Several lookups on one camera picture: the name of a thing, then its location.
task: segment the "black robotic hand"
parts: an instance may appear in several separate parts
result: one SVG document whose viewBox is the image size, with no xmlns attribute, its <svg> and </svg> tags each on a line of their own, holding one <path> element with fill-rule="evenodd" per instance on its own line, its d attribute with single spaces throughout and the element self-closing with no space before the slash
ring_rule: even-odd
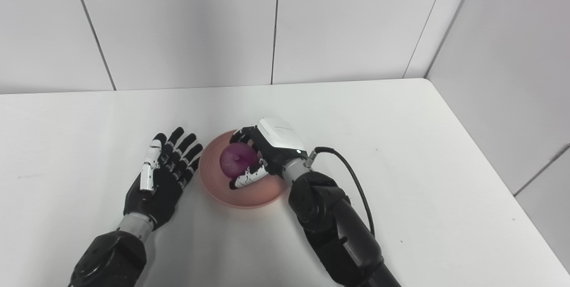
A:
<svg viewBox="0 0 570 287">
<path fill-rule="evenodd" d="M 157 230 L 172 218 L 183 189 L 198 169 L 198 155 L 203 147 L 196 143 L 184 155 L 188 147 L 196 142 L 196 135 L 191 133 L 176 146 L 183 134 L 184 129 L 179 127 L 168 140 L 163 133 L 155 136 L 162 148 L 157 167 L 153 169 L 153 190 L 141 190 L 139 173 L 126 193 L 123 214 L 139 213 L 148 216 L 154 223 L 153 230 Z"/>
<path fill-rule="evenodd" d="M 185 137 L 177 128 L 170 138 L 159 133 L 151 142 L 147 157 L 126 194 L 124 217 L 117 229 L 97 236 L 71 275 L 69 287 L 133 287 L 145 265 L 144 242 L 151 230 L 167 223 L 175 213 L 183 188 L 198 168 L 202 145 L 193 133 Z"/>
</svg>

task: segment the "robotic arm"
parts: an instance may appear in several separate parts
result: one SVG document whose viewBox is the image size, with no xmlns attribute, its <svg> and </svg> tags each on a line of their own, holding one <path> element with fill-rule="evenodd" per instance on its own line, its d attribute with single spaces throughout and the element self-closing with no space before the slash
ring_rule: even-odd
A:
<svg viewBox="0 0 570 287">
<path fill-rule="evenodd" d="M 267 173 L 285 179 L 291 187 L 289 206 L 336 283 L 346 287 L 400 287 L 383 261 L 368 208 L 371 230 L 354 211 L 350 199 L 338 184 L 311 168 L 320 152 L 337 155 L 354 177 L 367 206 L 362 188 L 344 157 L 334 149 L 324 147 L 315 148 L 308 156 L 291 126 L 278 119 L 265 118 L 258 125 L 244 127 L 234 133 L 230 142 L 248 143 L 250 140 L 262 158 L 244 175 L 232 180 L 232 189 L 253 183 Z"/>
<path fill-rule="evenodd" d="M 167 140 L 159 133 L 149 145 L 141 173 L 126 194 L 117 229 L 93 240 L 71 275 L 69 287 L 133 287 L 147 264 L 149 234 L 172 218 L 183 189 L 198 168 L 202 145 L 191 133 L 178 146 L 184 130 Z"/>
</svg>

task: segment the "red onion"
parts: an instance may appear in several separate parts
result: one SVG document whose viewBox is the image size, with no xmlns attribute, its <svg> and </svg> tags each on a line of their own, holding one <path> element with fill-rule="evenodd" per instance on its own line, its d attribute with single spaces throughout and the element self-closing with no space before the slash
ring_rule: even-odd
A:
<svg viewBox="0 0 570 287">
<path fill-rule="evenodd" d="M 257 161 L 257 154 L 249 145 L 241 142 L 231 143 L 220 155 L 220 168 L 224 175 L 234 179 Z"/>
</svg>

